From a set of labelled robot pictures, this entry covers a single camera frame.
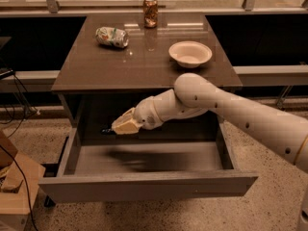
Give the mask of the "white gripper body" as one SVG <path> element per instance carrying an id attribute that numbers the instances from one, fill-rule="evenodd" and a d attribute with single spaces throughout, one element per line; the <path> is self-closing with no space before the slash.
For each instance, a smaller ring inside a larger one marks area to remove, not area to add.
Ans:
<path id="1" fill-rule="evenodd" d="M 143 129 L 153 130 L 160 127 L 163 122 L 159 118 L 153 96 L 143 99 L 135 108 L 133 118 Z"/>

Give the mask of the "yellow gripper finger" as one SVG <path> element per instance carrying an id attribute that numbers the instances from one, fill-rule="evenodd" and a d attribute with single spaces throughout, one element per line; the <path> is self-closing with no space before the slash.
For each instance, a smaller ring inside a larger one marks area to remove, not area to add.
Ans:
<path id="1" fill-rule="evenodd" d="M 131 108 L 129 109 L 128 111 L 126 111 L 123 115 L 121 115 L 119 118 L 117 118 L 113 123 L 112 125 L 113 126 L 117 126 L 119 124 L 122 124 L 126 121 L 129 121 L 131 120 L 133 117 L 134 117 L 134 111 L 135 111 L 135 108 Z"/>
<path id="2" fill-rule="evenodd" d="M 134 119 L 115 121 L 112 124 L 112 129 L 118 135 L 137 134 L 141 129 L 141 124 L 137 123 Z"/>

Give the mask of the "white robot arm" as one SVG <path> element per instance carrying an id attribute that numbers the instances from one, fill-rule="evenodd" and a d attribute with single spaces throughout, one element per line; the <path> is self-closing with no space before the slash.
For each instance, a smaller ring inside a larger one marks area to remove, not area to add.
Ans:
<path id="1" fill-rule="evenodd" d="M 180 75 L 171 90 L 143 99 L 112 123 L 118 135 L 153 130 L 172 119 L 211 111 L 276 155 L 308 172 L 308 120 L 221 90 L 194 73 Z"/>

